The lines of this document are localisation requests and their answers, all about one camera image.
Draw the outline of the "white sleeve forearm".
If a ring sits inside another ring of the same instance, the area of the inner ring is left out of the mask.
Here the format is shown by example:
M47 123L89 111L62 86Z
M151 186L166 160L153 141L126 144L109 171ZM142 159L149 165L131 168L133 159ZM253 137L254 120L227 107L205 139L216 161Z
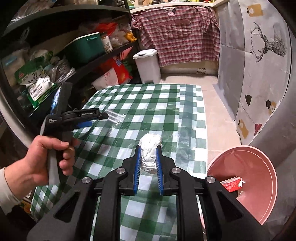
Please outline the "white sleeve forearm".
M20 204L20 200L15 197L5 178L5 167L0 171L0 205L4 215L12 211L12 208Z

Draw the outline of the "person's left hand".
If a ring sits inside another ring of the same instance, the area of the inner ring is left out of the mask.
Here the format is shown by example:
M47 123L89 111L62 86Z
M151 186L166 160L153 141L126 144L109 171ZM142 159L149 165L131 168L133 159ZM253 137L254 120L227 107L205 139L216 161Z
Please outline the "person's left hand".
M71 142L62 142L53 137L35 137L26 156L4 169L6 182L15 197L21 200L36 186L49 183L48 150L55 149L63 152L59 167L64 175L72 175L75 163L74 147L78 144L79 141L75 138L72 138Z

